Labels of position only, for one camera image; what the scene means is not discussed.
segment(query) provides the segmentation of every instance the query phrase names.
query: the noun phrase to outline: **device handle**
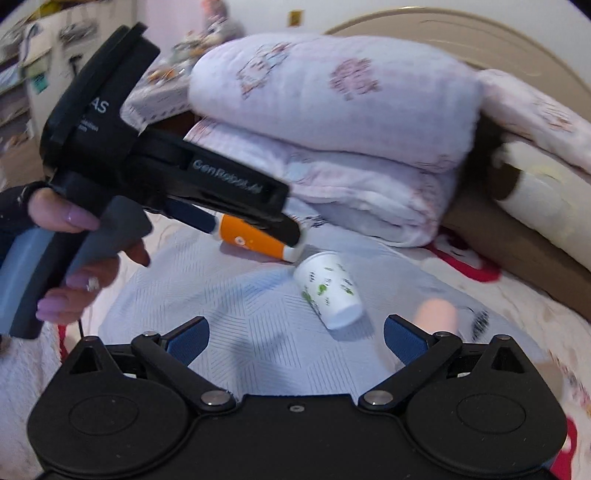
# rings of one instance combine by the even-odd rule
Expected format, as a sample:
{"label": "device handle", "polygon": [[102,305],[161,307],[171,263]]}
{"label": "device handle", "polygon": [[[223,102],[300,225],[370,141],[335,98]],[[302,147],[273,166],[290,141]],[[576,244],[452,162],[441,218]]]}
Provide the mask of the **device handle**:
{"label": "device handle", "polygon": [[139,205],[113,197],[79,174],[62,173],[51,185],[67,200],[100,217],[101,227],[90,234],[35,227],[15,239],[0,267],[0,334],[37,338],[43,325],[35,316],[37,302],[47,290],[61,285],[67,274],[89,261],[116,256],[151,231]]}

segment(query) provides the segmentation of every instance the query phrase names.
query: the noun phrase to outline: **gray handle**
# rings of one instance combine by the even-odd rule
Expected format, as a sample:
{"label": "gray handle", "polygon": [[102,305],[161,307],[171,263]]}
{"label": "gray handle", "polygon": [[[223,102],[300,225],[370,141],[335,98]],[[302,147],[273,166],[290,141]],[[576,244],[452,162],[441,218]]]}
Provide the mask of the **gray handle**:
{"label": "gray handle", "polygon": [[[66,275],[90,262],[116,256],[151,231],[152,224],[140,205],[114,197],[100,217],[100,229],[86,235]],[[45,295],[48,279],[63,282],[52,275],[59,267],[60,250],[75,235],[79,234],[33,228],[17,237],[0,267],[0,335],[39,336],[43,323],[35,317],[37,302]]]}

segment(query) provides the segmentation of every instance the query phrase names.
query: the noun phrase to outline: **bed headboard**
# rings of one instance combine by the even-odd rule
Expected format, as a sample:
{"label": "bed headboard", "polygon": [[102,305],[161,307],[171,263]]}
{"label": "bed headboard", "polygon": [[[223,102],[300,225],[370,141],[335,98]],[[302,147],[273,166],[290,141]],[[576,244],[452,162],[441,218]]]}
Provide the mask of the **bed headboard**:
{"label": "bed headboard", "polygon": [[591,121],[591,89],[536,41],[484,17],[443,8],[405,7],[355,18],[330,35],[381,35],[428,43],[478,69],[511,73]]}

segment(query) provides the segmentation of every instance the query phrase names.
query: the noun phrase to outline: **purple fingernail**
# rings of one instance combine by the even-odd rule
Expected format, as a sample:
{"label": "purple fingernail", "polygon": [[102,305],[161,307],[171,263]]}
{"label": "purple fingernail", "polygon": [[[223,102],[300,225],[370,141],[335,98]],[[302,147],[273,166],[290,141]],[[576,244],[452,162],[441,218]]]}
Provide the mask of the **purple fingernail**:
{"label": "purple fingernail", "polygon": [[66,279],[66,285],[76,290],[98,291],[100,290],[99,279],[86,272],[77,272]]}
{"label": "purple fingernail", "polygon": [[42,322],[55,322],[60,316],[59,312],[47,312],[46,310],[37,310],[37,320]]}
{"label": "purple fingernail", "polygon": [[68,299],[63,295],[50,295],[37,302],[39,311],[61,312],[68,306]]}
{"label": "purple fingernail", "polygon": [[72,226],[91,231],[98,230],[100,226],[97,217],[74,204],[71,204],[66,212],[66,222]]}

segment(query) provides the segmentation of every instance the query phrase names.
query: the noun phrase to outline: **wall outlet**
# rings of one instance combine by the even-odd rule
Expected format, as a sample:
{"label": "wall outlet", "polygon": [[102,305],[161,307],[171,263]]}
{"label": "wall outlet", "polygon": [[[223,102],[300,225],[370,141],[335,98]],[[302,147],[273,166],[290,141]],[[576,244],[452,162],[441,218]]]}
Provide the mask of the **wall outlet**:
{"label": "wall outlet", "polygon": [[288,27],[299,27],[302,24],[303,17],[304,17],[303,10],[292,10],[290,12],[290,16],[287,21],[287,26]]}

